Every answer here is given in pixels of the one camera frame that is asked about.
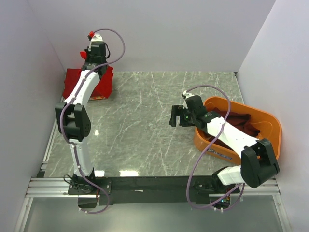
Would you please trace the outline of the bright red t-shirt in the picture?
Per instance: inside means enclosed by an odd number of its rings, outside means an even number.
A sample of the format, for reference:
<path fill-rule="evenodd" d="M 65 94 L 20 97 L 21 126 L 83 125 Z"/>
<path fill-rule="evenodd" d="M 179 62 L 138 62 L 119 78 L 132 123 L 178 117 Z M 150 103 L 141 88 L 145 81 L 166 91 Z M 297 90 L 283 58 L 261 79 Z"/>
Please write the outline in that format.
<path fill-rule="evenodd" d="M 86 52 L 81 51 L 80 52 L 81 57 L 85 60 L 86 58 Z M 90 70 L 98 65 L 91 64 L 91 63 L 84 63 L 82 66 L 82 70 Z M 109 98 L 109 96 L 112 93 L 112 79 L 113 79 L 113 67 L 111 66 L 104 66 L 102 68 L 99 68 L 99 71 L 96 71 L 99 73 L 100 82 L 93 90 L 91 97 L 94 96 L 104 96 L 106 98 Z"/>

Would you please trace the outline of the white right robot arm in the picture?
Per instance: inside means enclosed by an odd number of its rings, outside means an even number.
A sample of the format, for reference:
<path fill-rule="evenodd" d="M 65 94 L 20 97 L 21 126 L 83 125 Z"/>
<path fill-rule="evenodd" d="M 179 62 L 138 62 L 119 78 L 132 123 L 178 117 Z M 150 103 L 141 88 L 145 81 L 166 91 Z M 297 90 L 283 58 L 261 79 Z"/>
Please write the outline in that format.
<path fill-rule="evenodd" d="M 230 147 L 240 157 L 240 165 L 226 167 L 215 174 L 212 188 L 224 192 L 231 184 L 246 183 L 256 188 L 280 172 L 271 141 L 259 140 L 245 134 L 216 111 L 207 111 L 198 95 L 187 95 L 182 105 L 171 108 L 169 124 L 172 127 L 195 126 Z"/>

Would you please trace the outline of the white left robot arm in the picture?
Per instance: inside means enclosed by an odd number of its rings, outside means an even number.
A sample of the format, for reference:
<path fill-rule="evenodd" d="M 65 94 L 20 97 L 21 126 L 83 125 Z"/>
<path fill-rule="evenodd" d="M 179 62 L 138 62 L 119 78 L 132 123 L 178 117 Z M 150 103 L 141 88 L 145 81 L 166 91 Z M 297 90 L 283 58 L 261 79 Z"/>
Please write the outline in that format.
<path fill-rule="evenodd" d="M 59 132 L 69 144 L 72 153 L 74 175 L 84 177 L 79 188 L 85 194 L 93 193 L 97 187 L 96 181 L 90 178 L 94 171 L 87 144 L 91 122 L 85 104 L 106 72 L 105 66 L 97 66 L 107 62 L 107 50 L 106 43 L 102 41 L 92 42 L 87 47 L 84 51 L 85 62 L 73 91 L 63 103 L 58 103 L 55 107 Z"/>

